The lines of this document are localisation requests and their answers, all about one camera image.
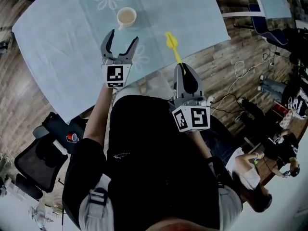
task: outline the light blue tablecloth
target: light blue tablecloth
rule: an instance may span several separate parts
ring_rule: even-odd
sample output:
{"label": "light blue tablecloth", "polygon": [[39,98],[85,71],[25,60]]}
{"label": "light blue tablecloth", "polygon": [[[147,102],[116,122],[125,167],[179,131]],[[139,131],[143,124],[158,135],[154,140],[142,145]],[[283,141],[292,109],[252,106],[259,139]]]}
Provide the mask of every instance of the light blue tablecloth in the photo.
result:
{"label": "light blue tablecloth", "polygon": [[287,0],[261,0],[261,2],[267,19],[292,17]]}
{"label": "light blue tablecloth", "polygon": [[229,38],[215,0],[36,0],[13,32],[35,81],[65,122],[95,105],[103,84],[100,45],[118,29],[116,14],[127,6],[137,11],[137,21],[116,30],[112,45],[117,56],[140,39],[127,84],[175,62],[167,31],[178,38],[182,58]]}
{"label": "light blue tablecloth", "polygon": [[137,11],[135,25],[116,31],[112,47],[117,56],[125,52],[133,38],[139,37],[127,84],[175,62],[173,51],[166,46],[167,31],[177,37],[182,58],[229,39],[216,0],[80,1],[97,44],[111,29],[119,27],[116,15],[121,8]]}

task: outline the mesh chair back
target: mesh chair back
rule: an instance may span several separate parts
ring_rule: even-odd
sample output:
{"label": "mesh chair back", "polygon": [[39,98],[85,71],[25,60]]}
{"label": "mesh chair back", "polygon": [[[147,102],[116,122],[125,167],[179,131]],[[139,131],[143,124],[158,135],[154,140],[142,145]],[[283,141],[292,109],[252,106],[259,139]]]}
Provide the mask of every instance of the mesh chair back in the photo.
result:
{"label": "mesh chair back", "polygon": [[37,139],[15,159],[16,168],[48,193],[53,191],[59,170],[68,158],[53,145],[53,141],[51,135]]}
{"label": "mesh chair back", "polygon": [[[260,7],[257,4],[249,4],[248,9],[250,12],[260,12]],[[254,25],[255,31],[258,34],[263,34],[268,32],[268,26],[266,24],[265,17],[261,16],[251,16],[252,23]]]}

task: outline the wooden floor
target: wooden floor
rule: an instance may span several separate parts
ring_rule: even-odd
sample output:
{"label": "wooden floor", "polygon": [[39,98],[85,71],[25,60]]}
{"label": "wooden floor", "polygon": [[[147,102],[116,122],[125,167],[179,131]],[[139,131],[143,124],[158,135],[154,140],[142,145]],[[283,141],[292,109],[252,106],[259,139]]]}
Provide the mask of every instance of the wooden floor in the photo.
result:
{"label": "wooden floor", "polygon": [[[225,10],[225,1],[218,0],[222,11]],[[254,2],[254,0],[232,0],[232,2],[237,1],[244,3]],[[12,26],[28,5],[28,2],[22,0],[0,0],[0,27]],[[269,48],[274,50],[274,46],[257,36],[254,31],[233,27],[234,24],[244,24],[249,19],[245,17],[225,19],[231,40],[183,59],[201,76],[205,93],[212,95],[215,98],[214,101],[226,95],[230,85],[236,80],[234,64],[237,61],[244,61],[245,74],[250,67],[263,62],[263,54],[269,53]],[[285,28],[286,24],[293,26],[293,21],[269,21],[271,28]],[[7,38],[9,34],[6,33],[2,37]],[[284,56],[289,54],[281,49],[277,51]],[[269,67],[269,63],[265,62],[252,68],[244,78],[236,81],[230,92],[237,97],[248,98],[250,101],[258,103],[264,112],[268,111],[273,106],[273,99],[267,94],[257,91],[259,76],[265,74],[275,80],[285,81],[288,79],[288,74],[292,68],[286,58],[276,56],[274,61],[274,67]],[[175,64],[172,64],[162,69],[162,73],[171,85],[173,84],[174,67]],[[242,71],[243,65],[241,63],[237,64],[237,75],[241,76]],[[14,160],[34,140],[33,129],[41,124],[49,112],[53,111],[53,108],[33,80],[16,42],[12,44],[12,48],[8,53],[0,54],[0,84],[0,152],[5,153]],[[234,97],[228,96],[219,109],[233,112],[237,111],[239,106]],[[213,113],[234,135],[243,128],[241,123],[234,123],[234,119],[238,114],[227,114],[221,111]],[[299,136],[301,132],[302,129],[299,129],[296,135]],[[59,175],[62,181],[64,180],[67,164],[68,161]],[[13,178],[17,173],[15,168],[10,171]],[[47,195],[47,204],[60,205],[62,190],[62,185],[57,182],[54,191]]]}

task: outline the strap buckle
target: strap buckle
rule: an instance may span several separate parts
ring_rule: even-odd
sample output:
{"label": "strap buckle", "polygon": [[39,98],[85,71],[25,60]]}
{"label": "strap buckle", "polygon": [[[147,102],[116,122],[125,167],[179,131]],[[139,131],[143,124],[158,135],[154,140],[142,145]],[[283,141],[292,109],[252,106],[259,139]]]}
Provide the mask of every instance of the strap buckle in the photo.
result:
{"label": "strap buckle", "polygon": [[104,188],[97,188],[90,192],[89,214],[90,218],[101,219],[107,203],[108,193]]}

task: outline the hand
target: hand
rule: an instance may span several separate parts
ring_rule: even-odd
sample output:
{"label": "hand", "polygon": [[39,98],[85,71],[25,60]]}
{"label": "hand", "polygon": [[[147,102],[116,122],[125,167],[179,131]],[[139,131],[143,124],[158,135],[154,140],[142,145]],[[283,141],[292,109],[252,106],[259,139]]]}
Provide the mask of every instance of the hand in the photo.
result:
{"label": "hand", "polygon": [[261,159],[264,157],[264,152],[258,153],[257,159]]}
{"label": "hand", "polygon": [[288,178],[289,176],[290,176],[290,171],[289,170],[283,173],[283,177],[284,178]]}

